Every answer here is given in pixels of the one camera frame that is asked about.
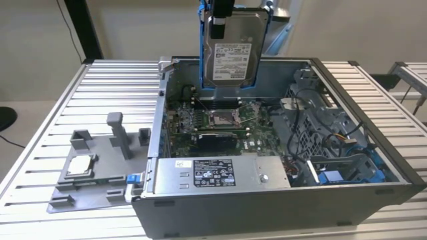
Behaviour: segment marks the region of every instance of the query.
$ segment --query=hard drive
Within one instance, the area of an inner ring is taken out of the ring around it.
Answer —
[[[225,18],[224,38],[209,36],[209,12],[204,15],[202,87],[249,87],[254,84],[261,57],[268,12],[234,8]]]

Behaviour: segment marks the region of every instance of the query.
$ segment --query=gray plastic part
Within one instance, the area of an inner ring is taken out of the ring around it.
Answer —
[[[109,141],[112,147],[120,147],[121,149],[121,154],[124,159],[130,159],[132,158],[132,152],[129,149],[129,140],[128,140],[128,135],[125,128],[121,126],[122,122],[122,114],[121,112],[110,112],[108,113],[106,116],[106,124],[110,126],[112,130],[112,135]]]
[[[54,188],[61,192],[61,191],[69,191],[69,190],[76,190],[74,184],[70,183],[57,183]]]
[[[128,133],[125,142],[128,143],[126,147],[132,153],[132,158],[125,159],[121,147],[112,147],[110,137],[110,135],[93,136],[89,140],[85,140],[86,150],[70,148],[52,194],[50,202],[53,204],[46,207],[48,213],[129,204],[124,198],[126,176],[141,173],[145,170],[148,146],[140,146],[138,133]],[[76,156],[82,155],[90,156],[88,169],[84,174],[69,175],[70,161]],[[57,196],[69,196],[72,200],[65,204],[64,199],[57,199]]]
[[[138,145],[140,146],[148,146],[149,144],[149,137],[152,135],[152,130],[149,128],[140,128],[137,130],[138,132]]]
[[[124,189],[108,190],[105,198],[109,202],[125,201],[125,190]]]
[[[48,204],[54,207],[70,207],[73,205],[74,199],[70,195],[58,195],[52,197],[50,201],[48,201]]]
[[[112,176],[112,179],[108,180],[110,186],[120,186],[126,184],[126,175]]]
[[[133,196],[141,195],[142,191],[144,191],[144,185],[142,184],[133,184],[132,185],[130,193],[132,193]]]
[[[70,135],[70,145],[76,151],[88,150],[86,141],[92,140],[88,130],[74,130]]]

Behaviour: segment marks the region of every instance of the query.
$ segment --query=black pole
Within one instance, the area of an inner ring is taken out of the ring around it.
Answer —
[[[86,59],[104,59],[85,0],[64,0]]]

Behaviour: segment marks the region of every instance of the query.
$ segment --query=power supply label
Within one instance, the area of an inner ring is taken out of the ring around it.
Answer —
[[[213,80],[244,80],[246,77],[250,43],[216,43]]]
[[[197,188],[236,186],[233,161],[230,159],[194,160],[193,185]]]

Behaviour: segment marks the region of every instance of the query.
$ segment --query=blue latch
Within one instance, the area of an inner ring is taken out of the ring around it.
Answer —
[[[141,183],[141,175],[138,173],[126,175],[125,183],[126,184],[140,184]]]

